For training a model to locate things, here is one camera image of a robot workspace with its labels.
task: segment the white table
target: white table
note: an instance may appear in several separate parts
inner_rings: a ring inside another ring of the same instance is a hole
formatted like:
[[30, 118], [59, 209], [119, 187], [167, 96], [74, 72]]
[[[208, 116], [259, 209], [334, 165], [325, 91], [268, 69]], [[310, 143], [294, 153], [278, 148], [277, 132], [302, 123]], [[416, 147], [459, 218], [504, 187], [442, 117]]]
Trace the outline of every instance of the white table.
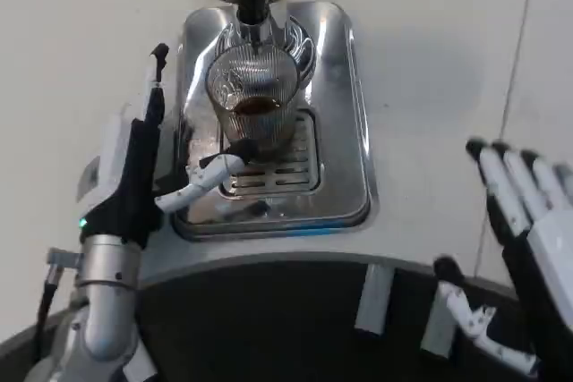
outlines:
[[[573, 2], [529, 0], [503, 138], [573, 164]], [[487, 230], [477, 275], [511, 286], [501, 247]]]
[[[357, 259], [476, 271], [483, 192], [464, 153], [499, 135], [526, 0], [333, 0], [355, 25], [380, 209], [357, 234], [189, 244], [169, 232], [145, 282], [258, 259]], [[146, 57], [213, 0], [0, 0], [3, 163], [0, 341], [35, 317], [49, 246], [76, 250], [74, 195]], [[66, 279], [53, 311], [63, 308]]]

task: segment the stainless steel drip tray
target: stainless steel drip tray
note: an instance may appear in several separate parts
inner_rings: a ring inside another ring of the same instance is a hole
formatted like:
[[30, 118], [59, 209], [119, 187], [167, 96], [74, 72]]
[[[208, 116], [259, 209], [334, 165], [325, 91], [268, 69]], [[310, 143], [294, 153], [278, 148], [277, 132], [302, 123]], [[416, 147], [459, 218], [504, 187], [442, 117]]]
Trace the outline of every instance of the stainless steel drip tray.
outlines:
[[[295, 136], [277, 160], [248, 166], [175, 216], [175, 229], [187, 240], [329, 233], [360, 225], [371, 213], [376, 185], [350, 21], [326, 2], [286, 8], [306, 28], [318, 56]], [[232, 7], [203, 9], [184, 25], [177, 65], [179, 164], [195, 167], [226, 145], [203, 82], [233, 13]]]

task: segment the black cable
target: black cable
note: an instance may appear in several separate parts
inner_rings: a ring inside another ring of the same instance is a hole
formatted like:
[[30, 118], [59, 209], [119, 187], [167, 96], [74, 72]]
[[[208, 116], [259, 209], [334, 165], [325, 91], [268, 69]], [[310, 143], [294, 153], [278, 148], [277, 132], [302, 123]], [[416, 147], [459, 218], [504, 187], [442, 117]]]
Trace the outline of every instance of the black cable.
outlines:
[[47, 316], [49, 315], [56, 290], [57, 284], [44, 283], [44, 292], [42, 293], [42, 300], [39, 303], [38, 315], [36, 317], [36, 332], [34, 333], [32, 344], [32, 364], [36, 364], [42, 359], [44, 329], [46, 328]]

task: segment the glass cup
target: glass cup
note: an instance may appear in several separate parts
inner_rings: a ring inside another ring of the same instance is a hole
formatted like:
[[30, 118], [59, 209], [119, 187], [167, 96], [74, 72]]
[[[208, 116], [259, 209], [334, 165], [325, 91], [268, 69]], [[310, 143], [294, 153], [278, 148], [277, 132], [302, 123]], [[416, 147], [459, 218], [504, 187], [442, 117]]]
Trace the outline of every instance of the glass cup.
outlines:
[[300, 101], [296, 62], [273, 45], [231, 47], [211, 64], [207, 93], [229, 142], [255, 140], [268, 161], [295, 133]]

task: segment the espresso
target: espresso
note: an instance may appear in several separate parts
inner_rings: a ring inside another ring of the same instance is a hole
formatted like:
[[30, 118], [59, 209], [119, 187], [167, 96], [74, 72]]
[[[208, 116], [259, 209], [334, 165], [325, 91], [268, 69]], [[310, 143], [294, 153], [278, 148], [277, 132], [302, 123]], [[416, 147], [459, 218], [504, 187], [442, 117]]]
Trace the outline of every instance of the espresso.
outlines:
[[233, 109], [238, 115], [265, 115], [280, 108], [280, 103], [274, 98], [256, 97], [241, 100]]

